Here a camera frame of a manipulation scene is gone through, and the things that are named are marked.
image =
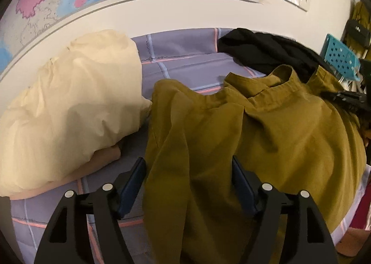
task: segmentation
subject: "pillowcase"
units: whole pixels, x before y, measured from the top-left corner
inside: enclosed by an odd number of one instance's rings
[[[138,50],[126,35],[73,41],[0,118],[0,195],[60,181],[138,131],[151,107],[141,91]]]
[[[40,188],[31,189],[23,191],[21,193],[14,194],[10,196],[10,200],[19,200],[35,197],[49,190],[53,190],[59,186],[63,186],[72,181],[78,180],[79,178],[83,178],[86,175],[98,171],[99,169],[103,168],[104,166],[108,165],[114,160],[118,160],[120,158],[120,155],[121,155],[120,148],[117,145],[95,151],[92,158],[87,163],[83,164],[78,169],[73,171],[71,174],[64,177],[64,179],[60,181],[49,182],[45,186],[42,186]]]

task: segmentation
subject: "plaid bedsheet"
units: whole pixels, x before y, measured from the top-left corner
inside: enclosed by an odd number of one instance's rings
[[[171,78],[182,82],[200,94],[213,94],[223,84],[224,77],[233,72],[244,77],[261,77],[259,73],[236,63],[232,57],[217,52],[217,40],[230,29],[204,28],[161,32],[136,37],[143,70],[143,96],[150,99],[155,82]],[[77,181],[53,189],[39,196],[12,201],[12,218],[16,239],[26,264],[32,264],[44,229],[62,195],[67,190],[79,194],[92,192],[117,175],[131,169],[138,157],[144,156],[147,145],[147,125],[127,137],[123,157],[101,170]],[[367,184],[364,175],[356,196],[354,209],[349,211],[338,227],[336,238],[342,237],[350,224]],[[143,190],[141,189],[131,212],[119,222],[121,232],[136,264],[153,263],[150,244],[143,225]],[[103,264],[94,217],[88,216],[88,230],[96,264]]]

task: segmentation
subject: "mattress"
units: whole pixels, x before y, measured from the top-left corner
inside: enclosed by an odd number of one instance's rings
[[[229,72],[254,78],[264,74],[243,67],[231,56],[217,52],[217,40],[230,29],[186,29],[149,34],[133,38],[142,63],[142,94],[150,99],[155,82],[171,78],[182,82],[200,94],[217,92]],[[147,145],[147,124],[124,142],[122,157],[96,173],[60,186],[33,198],[11,202],[16,239],[26,264],[32,264],[44,229],[67,190],[79,194],[93,192],[103,184],[113,182],[117,175],[129,171],[138,157],[143,157]],[[341,238],[350,224],[367,185],[368,172],[362,179],[354,204],[342,224],[335,230]],[[136,264],[153,263],[151,248],[143,225],[143,189],[140,190],[131,212],[119,221],[122,235]],[[94,261],[103,264],[94,217],[88,215],[88,231]]]

